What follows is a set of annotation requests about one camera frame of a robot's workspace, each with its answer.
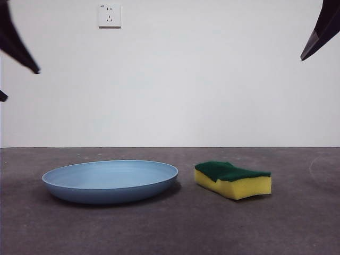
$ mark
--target electrical outlet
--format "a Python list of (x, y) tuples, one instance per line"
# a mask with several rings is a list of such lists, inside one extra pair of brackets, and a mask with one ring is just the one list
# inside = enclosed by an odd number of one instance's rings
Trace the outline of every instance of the electrical outlet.
[(98, 6), (99, 28), (121, 27), (121, 6), (119, 4), (101, 4)]

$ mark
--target white wall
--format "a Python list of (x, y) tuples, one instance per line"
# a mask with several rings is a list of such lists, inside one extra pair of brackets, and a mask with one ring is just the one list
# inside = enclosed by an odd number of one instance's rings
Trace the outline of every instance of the white wall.
[(1, 53), (2, 147), (340, 145), (340, 36), (299, 58), (321, 0), (99, 3), (10, 1), (42, 69)]

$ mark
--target sponge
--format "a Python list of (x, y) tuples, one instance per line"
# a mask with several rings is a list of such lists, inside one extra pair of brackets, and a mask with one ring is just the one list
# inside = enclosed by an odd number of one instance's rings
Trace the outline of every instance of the sponge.
[(250, 171), (229, 162), (209, 161), (195, 165), (195, 181), (235, 200), (271, 194), (271, 172)]

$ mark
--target yellow foam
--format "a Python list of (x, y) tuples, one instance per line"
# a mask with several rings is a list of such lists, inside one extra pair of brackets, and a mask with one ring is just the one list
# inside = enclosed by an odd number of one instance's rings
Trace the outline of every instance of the yellow foam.
[(221, 180), (214, 182), (195, 169), (195, 181), (207, 189), (235, 200), (255, 195), (271, 194), (271, 177), (267, 176), (243, 178), (233, 182)]

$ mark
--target kitchen sponge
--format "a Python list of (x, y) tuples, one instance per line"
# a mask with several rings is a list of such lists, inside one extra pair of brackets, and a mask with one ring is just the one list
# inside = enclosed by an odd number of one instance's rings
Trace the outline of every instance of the kitchen sponge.
[(195, 166), (195, 181), (220, 195), (239, 200), (271, 194), (271, 173), (238, 168), (229, 162), (209, 161)]

